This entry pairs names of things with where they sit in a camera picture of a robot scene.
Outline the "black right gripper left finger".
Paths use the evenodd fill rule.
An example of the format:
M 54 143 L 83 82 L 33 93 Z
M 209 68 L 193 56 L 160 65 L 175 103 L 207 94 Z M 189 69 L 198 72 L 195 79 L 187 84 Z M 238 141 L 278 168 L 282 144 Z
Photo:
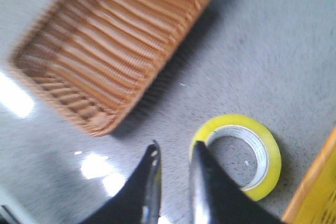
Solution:
M 162 193 L 161 164 L 160 146 L 154 140 L 118 193 L 83 223 L 158 223 Z

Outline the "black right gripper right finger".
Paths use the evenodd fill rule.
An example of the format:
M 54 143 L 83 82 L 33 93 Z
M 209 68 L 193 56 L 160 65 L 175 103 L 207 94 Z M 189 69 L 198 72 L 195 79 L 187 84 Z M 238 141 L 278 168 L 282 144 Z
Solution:
M 192 147 L 191 223 L 282 223 L 240 190 L 204 142 Z

